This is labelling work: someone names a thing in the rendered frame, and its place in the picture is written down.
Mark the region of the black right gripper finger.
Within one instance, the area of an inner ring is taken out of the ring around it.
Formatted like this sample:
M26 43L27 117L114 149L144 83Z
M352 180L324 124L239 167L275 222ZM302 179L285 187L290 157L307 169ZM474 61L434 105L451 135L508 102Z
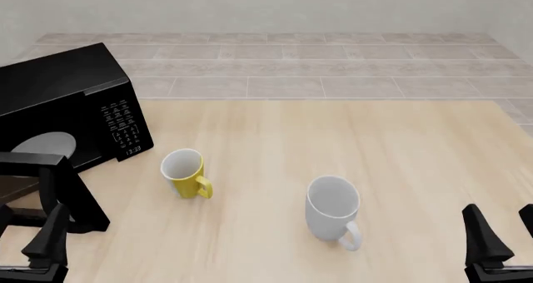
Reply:
M528 204L519 210L520 218L529 232L533 232L533 204Z
M462 210L466 228L466 266L503 266L514 252L495 234L475 204Z

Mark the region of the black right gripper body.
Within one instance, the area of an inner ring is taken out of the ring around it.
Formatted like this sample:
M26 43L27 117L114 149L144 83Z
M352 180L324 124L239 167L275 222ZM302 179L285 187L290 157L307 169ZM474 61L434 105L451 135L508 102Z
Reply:
M485 268L473 264L465 273L470 283L533 283L533 266Z

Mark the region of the yellow mug with white inside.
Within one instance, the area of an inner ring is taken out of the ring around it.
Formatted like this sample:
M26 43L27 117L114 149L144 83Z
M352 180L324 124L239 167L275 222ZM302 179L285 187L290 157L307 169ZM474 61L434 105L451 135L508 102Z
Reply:
M162 160L160 171L181 198L201 196L211 199L213 187L204 177L204 166L200 152L185 148L169 153Z

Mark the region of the black microwave door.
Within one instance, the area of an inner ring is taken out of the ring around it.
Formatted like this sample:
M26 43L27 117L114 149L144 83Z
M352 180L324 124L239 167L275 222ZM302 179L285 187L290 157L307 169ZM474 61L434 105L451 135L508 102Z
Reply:
M0 206L39 192L41 209L11 207L12 226L42 227L59 204L68 208L67 232L104 232L110 220L64 155L0 152Z

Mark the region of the grey round turntable plate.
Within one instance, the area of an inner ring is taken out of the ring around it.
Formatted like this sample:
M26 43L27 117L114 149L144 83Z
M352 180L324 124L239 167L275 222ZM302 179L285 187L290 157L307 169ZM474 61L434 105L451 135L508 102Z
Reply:
M75 138L67 132L46 132L21 142L11 152L63 155L69 158L77 147Z

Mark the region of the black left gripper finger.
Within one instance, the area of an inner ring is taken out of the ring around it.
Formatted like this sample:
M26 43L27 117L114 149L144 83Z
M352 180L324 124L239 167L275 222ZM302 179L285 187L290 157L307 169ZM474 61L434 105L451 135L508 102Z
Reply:
M31 269L48 269L51 265L67 266L66 237L69 210L58 204L48 216L45 225L22 249Z
M7 205L0 206L0 234L2 234L10 225L13 218L13 210Z

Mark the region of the black microwave oven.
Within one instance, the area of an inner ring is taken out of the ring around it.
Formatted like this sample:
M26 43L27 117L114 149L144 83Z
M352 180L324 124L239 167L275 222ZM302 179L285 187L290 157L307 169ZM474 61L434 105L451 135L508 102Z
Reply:
M0 152L65 132L82 172L154 147L128 75L103 43L0 67Z

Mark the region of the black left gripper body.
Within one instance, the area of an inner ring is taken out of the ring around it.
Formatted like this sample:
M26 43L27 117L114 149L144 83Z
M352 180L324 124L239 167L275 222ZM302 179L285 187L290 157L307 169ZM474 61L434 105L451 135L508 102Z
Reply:
M0 283L63 283L68 268L51 265L48 268L0 266Z

